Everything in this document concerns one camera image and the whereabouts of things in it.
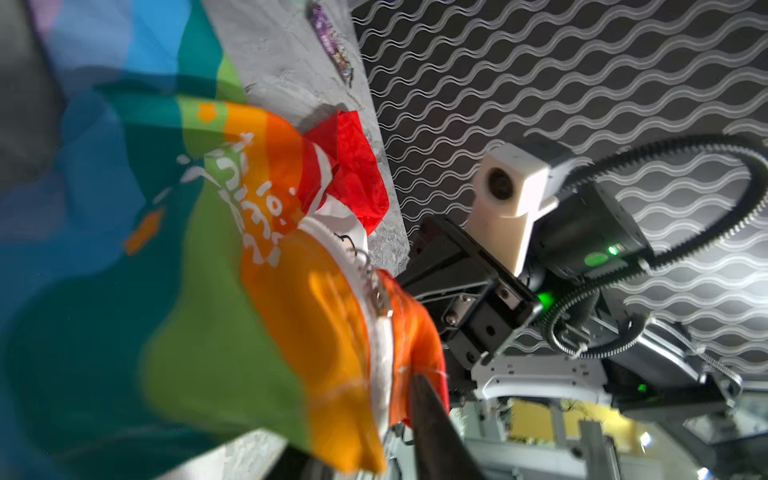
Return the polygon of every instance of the black backdrop with white waves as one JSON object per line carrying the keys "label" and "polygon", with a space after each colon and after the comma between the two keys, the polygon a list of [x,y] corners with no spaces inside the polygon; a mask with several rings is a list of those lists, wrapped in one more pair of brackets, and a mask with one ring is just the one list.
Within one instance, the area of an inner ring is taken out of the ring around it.
{"label": "black backdrop with white waves", "polygon": [[[682,133],[768,137],[768,2],[441,0],[353,12],[406,230],[463,222],[491,147],[539,132],[581,163]],[[718,156],[672,159],[603,180],[662,250],[743,191]],[[664,275],[614,294],[687,325],[745,376],[768,374],[768,215]],[[548,347],[535,331],[519,349]]]}

